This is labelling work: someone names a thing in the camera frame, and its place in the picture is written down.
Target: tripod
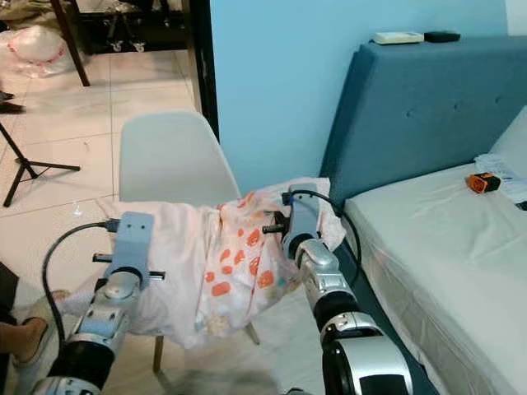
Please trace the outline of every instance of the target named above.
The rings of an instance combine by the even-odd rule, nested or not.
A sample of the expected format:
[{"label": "tripod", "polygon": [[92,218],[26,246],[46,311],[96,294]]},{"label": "tripod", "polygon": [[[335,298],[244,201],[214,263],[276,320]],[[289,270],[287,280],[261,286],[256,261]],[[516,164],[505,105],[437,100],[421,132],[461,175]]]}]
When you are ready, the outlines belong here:
[{"label": "tripod", "polygon": [[[11,147],[11,149],[14,150],[16,154],[16,162],[20,163],[20,167],[18,171],[16,172],[15,179],[13,180],[13,184],[11,185],[11,188],[9,189],[9,192],[7,193],[6,200],[3,203],[4,207],[11,206],[11,201],[13,199],[13,196],[15,195],[16,189],[18,188],[18,184],[22,183],[24,181],[28,181],[30,179],[38,179],[39,176],[41,176],[45,171],[49,169],[66,169],[66,170],[73,170],[73,171],[79,171],[81,168],[79,166],[68,166],[68,165],[56,165],[54,163],[44,163],[44,162],[34,162],[32,160],[28,160],[24,157],[18,146],[16,146],[15,142],[9,136],[9,133],[7,133],[7,130],[3,127],[2,123],[0,122],[0,132],[2,132],[2,135],[6,138],[7,144]],[[43,171],[40,173],[36,173],[33,170],[33,167],[31,166],[39,166],[39,167],[45,167]],[[30,174],[30,179],[22,179],[22,175],[24,174],[24,171],[27,170],[27,172]]]}]

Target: bed frame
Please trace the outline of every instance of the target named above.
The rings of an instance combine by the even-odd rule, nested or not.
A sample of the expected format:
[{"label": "bed frame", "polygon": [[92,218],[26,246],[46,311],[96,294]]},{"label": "bed frame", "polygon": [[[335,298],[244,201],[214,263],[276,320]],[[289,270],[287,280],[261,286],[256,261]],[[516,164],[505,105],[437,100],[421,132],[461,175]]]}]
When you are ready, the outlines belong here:
[{"label": "bed frame", "polygon": [[364,44],[354,54],[321,175],[337,203],[469,163],[527,104],[527,37]]}]

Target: white chair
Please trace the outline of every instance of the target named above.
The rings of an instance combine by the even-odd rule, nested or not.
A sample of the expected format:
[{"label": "white chair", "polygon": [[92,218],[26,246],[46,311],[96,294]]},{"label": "white chair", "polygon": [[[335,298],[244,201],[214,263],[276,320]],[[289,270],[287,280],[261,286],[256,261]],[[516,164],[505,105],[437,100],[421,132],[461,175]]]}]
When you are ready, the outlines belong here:
[{"label": "white chair", "polygon": [[[217,206],[240,197],[207,120],[189,111],[134,118],[123,127],[119,171],[122,202],[184,202]],[[250,323],[245,331],[259,338]],[[163,336],[156,337],[154,372],[161,367]]]}]

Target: remote control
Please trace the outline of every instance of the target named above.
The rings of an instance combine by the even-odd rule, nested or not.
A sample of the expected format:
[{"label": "remote control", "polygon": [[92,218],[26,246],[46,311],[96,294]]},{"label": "remote control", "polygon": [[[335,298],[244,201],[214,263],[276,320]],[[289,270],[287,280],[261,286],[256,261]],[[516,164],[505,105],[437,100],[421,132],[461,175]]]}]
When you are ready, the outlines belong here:
[{"label": "remote control", "polygon": [[380,45],[417,44],[424,41],[424,39],[424,35],[414,31],[390,31],[385,33],[375,33],[373,36],[373,40]]},{"label": "remote control", "polygon": [[428,31],[425,33],[425,41],[429,43],[449,43],[450,41],[459,41],[461,34],[454,31]]}]

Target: tiled floor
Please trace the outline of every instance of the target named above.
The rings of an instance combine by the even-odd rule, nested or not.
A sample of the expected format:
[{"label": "tiled floor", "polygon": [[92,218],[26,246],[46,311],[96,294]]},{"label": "tiled floor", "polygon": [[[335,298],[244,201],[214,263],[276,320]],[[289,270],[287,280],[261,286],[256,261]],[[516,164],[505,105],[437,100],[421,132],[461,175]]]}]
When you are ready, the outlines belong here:
[{"label": "tiled floor", "polygon": [[[16,94],[27,113],[0,115],[27,157],[80,165],[80,172],[49,170],[23,183],[12,206],[0,208],[0,261],[21,277],[16,314],[42,295],[41,261],[64,231],[98,221],[96,199],[118,194],[120,131],[139,114],[193,109],[185,51],[99,55],[86,66],[92,87],[83,88],[75,72],[41,80],[0,72],[3,89]],[[0,199],[16,172],[14,155],[0,138]],[[94,252],[110,252],[105,232],[74,235],[57,251],[50,268],[53,288],[77,288],[98,264]],[[263,340],[254,346],[244,333],[205,350],[183,351],[166,342],[162,374],[151,369],[153,338],[128,336],[105,393],[272,394],[302,386],[324,392],[318,333],[303,290],[256,319]],[[17,384],[27,393],[56,352],[51,344],[38,374],[18,379],[12,370],[7,393]]]}]

